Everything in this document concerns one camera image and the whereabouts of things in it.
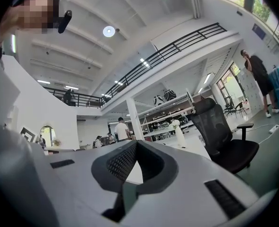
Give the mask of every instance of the black shirt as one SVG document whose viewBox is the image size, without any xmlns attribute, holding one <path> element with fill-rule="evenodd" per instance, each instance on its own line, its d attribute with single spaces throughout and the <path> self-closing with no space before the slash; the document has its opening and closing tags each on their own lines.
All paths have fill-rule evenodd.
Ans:
<svg viewBox="0 0 279 227">
<path fill-rule="evenodd" d="M 249 58 L 250 64 L 252 66 L 252 73 L 254 76 L 254 79 L 257 82 L 264 82 L 266 81 L 269 76 L 267 74 L 267 70 L 264 67 L 262 60 L 259 59 L 256 55 L 253 55 Z M 248 69 L 248 62 L 246 61 L 244 66 L 246 69 Z"/>
</svg>

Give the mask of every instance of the power strip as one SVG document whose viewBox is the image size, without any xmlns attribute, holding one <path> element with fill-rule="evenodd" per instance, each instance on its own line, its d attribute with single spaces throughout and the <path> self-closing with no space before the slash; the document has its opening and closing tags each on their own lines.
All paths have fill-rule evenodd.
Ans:
<svg viewBox="0 0 279 227">
<path fill-rule="evenodd" d="M 279 125 L 276 124 L 272 129 L 270 129 L 269 133 L 273 134 L 278 128 L 279 128 Z"/>
</svg>

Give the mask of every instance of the pillar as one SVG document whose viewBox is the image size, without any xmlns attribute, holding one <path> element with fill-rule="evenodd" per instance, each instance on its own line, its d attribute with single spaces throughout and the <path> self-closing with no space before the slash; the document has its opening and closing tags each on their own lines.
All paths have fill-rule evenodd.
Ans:
<svg viewBox="0 0 279 227">
<path fill-rule="evenodd" d="M 144 140 L 144 134 L 140 126 L 140 121 L 139 121 L 134 99 L 128 98 L 126 100 L 126 104 L 128 106 L 135 137 L 137 140 Z"/>
</svg>

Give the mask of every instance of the black metal railing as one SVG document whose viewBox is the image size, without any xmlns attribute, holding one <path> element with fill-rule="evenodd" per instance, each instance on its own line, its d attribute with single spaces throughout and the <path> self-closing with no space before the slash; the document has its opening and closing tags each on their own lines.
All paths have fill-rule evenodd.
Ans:
<svg viewBox="0 0 279 227">
<path fill-rule="evenodd" d="M 175 41 L 170 43 L 169 45 L 163 47 L 162 49 L 155 52 L 153 55 L 149 56 L 147 59 L 142 61 L 136 67 L 134 67 L 131 71 L 129 71 L 121 80 L 118 81 L 113 87 L 111 87 L 105 95 L 102 97 L 102 104 L 105 104 L 110 99 L 112 99 L 117 93 L 121 92 L 127 86 L 129 86 L 132 82 L 137 80 L 143 74 L 152 70 L 155 66 L 159 65 L 163 61 L 169 59 L 170 57 L 182 52 L 188 47 L 206 40 L 212 36 L 217 34 L 226 32 L 224 28 L 222 28 L 219 23 L 215 23 L 203 28 L 200 28 L 196 31 L 193 31 Z"/>
<path fill-rule="evenodd" d="M 63 101 L 65 104 L 69 106 L 76 107 L 95 107 L 100 108 L 102 106 L 101 97 L 90 96 L 81 93 L 71 93 L 71 97 L 65 96 L 65 90 L 54 89 L 50 87 L 44 87 L 48 92 L 57 97 L 60 101 Z"/>
</svg>

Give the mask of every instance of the framed picture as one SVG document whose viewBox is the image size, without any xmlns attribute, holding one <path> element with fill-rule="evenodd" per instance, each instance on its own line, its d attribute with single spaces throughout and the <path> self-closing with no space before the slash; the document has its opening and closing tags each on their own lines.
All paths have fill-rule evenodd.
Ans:
<svg viewBox="0 0 279 227">
<path fill-rule="evenodd" d="M 25 126 L 22 127 L 20 134 L 29 142 L 35 142 L 35 139 L 37 137 L 37 134 L 35 134 L 32 130 L 26 128 Z"/>
</svg>

